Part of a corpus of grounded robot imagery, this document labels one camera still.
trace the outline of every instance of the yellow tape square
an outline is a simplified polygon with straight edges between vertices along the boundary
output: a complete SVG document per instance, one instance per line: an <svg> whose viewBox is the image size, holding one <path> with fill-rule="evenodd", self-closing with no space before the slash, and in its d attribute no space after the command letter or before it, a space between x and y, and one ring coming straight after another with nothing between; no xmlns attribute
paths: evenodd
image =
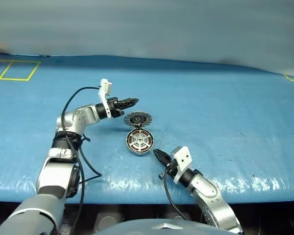
<svg viewBox="0 0 294 235"><path fill-rule="evenodd" d="M37 68L39 67L39 65L41 63L40 61L31 61L31 60L0 60L0 62L9 62L9 64L6 66L6 68L0 74L0 80L25 81L25 82L28 82L31 79L31 77L36 72ZM36 64L36 66L33 68L33 70L30 72L30 74L26 78L4 77L4 75L6 74L6 72L9 70L9 68L14 63L34 63L34 64Z"/></svg>

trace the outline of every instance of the yellow tape line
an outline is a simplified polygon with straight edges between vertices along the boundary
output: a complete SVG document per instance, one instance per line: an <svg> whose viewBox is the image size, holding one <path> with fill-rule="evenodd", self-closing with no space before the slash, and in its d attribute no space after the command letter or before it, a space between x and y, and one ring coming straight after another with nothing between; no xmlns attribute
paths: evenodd
<svg viewBox="0 0 294 235"><path fill-rule="evenodd" d="M10 64L3 70L3 72L0 74L0 80L9 80L9 81L25 81L28 82L33 74L38 69L39 65L41 64L41 61L32 61L32 60L0 60L0 62L10 62ZM9 68L12 66L13 63L37 63L37 65L34 67L32 72L29 74L27 78L14 78L14 77L3 77L5 73L9 70Z"/></svg>
<svg viewBox="0 0 294 235"><path fill-rule="evenodd" d="M291 81L291 82L294 82L294 79L291 79L291 78L289 78L289 76L288 76L288 75L284 74L284 76L285 76L285 77L286 77L286 79L288 79L289 81Z"/></svg>

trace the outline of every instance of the blue table surface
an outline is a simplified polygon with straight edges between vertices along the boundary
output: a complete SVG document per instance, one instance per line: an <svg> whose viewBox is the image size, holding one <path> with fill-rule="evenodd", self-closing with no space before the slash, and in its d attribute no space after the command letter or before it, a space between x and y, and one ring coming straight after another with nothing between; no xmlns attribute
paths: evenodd
<svg viewBox="0 0 294 235"><path fill-rule="evenodd" d="M189 147L193 168L215 182L229 203L294 200L294 82L261 70L207 63L108 56L26 57L41 61L32 78L0 80L0 201L22 201L35 184L51 146L56 118L80 87L113 82L112 96L139 98L126 110L143 110L154 148ZM0 62L0 73L6 64ZM15 63L8 77L24 77L28 63ZM99 103L84 91L72 102ZM86 184L85 203L168 203L158 174L164 167L152 153L138 157L125 145L131 129L123 118L89 126L84 153L102 177ZM86 177L92 172L85 165ZM171 179L179 204L192 198ZM69 203L79 201L77 196Z"/></svg>

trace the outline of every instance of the black floor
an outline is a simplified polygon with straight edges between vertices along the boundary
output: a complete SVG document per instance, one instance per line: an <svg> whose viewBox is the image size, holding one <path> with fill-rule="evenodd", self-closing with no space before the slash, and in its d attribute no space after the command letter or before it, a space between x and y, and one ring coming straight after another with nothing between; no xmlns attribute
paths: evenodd
<svg viewBox="0 0 294 235"><path fill-rule="evenodd" d="M18 206L18 203L0 202L0 224ZM97 212L102 205L84 205L76 234L91 234ZM125 220L156 218L164 205L123 205ZM193 205L179 206L192 220L200 221L200 212ZM67 205L64 223L72 224L78 205ZM246 235L294 235L294 202L236 204L232 208Z"/></svg>

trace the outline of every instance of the black cable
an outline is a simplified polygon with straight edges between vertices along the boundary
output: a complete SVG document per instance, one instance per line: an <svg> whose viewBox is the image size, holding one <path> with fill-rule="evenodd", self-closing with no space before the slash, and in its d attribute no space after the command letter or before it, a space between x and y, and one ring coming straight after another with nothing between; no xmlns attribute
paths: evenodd
<svg viewBox="0 0 294 235"><path fill-rule="evenodd" d="M176 212L185 220L188 220L185 215L182 214L182 212L176 207L176 205L174 204L174 202L172 201L172 198L169 194L169 191L168 191L168 185L167 185L167 174L168 172L171 170L171 165L169 165L166 170L165 170L165 173L163 175L163 182L164 182L164 185L165 185L165 191L166 191L166 194L167 194L167 197L168 197L168 200L170 202L170 204L172 205L172 207L176 210Z"/></svg>
<svg viewBox="0 0 294 235"><path fill-rule="evenodd" d="M95 173L96 175L98 175L99 177L102 176L101 173L99 173L98 171L96 171L93 166L89 163L89 161L86 159L83 150L82 150L82 146L79 147L79 152L82 156L82 158L84 159L85 163L87 164L87 166L93 171L93 173Z"/></svg>
<svg viewBox="0 0 294 235"><path fill-rule="evenodd" d="M82 142L84 142L84 141L88 141L88 142L90 142L90 138L87 138L87 137L85 136L85 134L83 134L83 137L84 137L84 138L82 139ZM88 167L93 171L93 173L96 174L96 176L91 177L91 178L88 178L88 179L84 180L84 182L87 182L87 181L90 181L90 180L93 180L93 179L96 179L96 178L101 177L102 174L99 173L98 171L96 171L96 170L93 168L93 166L92 166L92 165L88 162L88 160L86 159L86 157L85 157L85 155L84 155L84 152L83 152L83 149L82 149L82 146L80 146L79 151L80 151L80 154L81 154L81 156L83 157L84 161L85 161L86 164L88 165Z"/></svg>
<svg viewBox="0 0 294 235"><path fill-rule="evenodd" d="M93 177L90 177L90 178L84 180L84 182L91 181L91 180L96 179L96 178L99 178L99 177L101 177L101 175L96 175L96 176L93 176Z"/></svg>
<svg viewBox="0 0 294 235"><path fill-rule="evenodd" d="M61 127L62 127L62 131L63 131L63 133L65 135L65 138L66 138L66 140L68 142L68 145L70 146L70 149L73 151L73 153L74 153L74 155L76 157L77 163L78 163L79 168L80 168L81 177L82 177L82 192L81 192L80 201L79 201L79 208L78 208L78 212L77 212L77 216L76 216L75 222L74 222L74 224L72 226L72 229L70 231L70 235L73 235L74 234L75 229L76 229L76 225L77 225L77 222L78 222L78 219L79 219L79 216L80 216L80 213L82 211L82 206L83 206L83 202L84 202L84 193L85 193L85 175L84 175L84 169L83 169L82 163L81 163L81 161L80 161L80 159L78 157L78 153L74 149L73 144L72 144L71 140L69 139L69 137L67 135L67 132L65 130L64 115L65 115L65 112L66 112L66 110L67 110L70 102L72 101L72 99L77 95L77 93L79 93L80 91L85 90L85 89L96 89L96 90L99 90L98 87L83 87L83 88L78 89L71 96L71 98L68 100L68 102L64 106L63 111L61 113Z"/></svg>

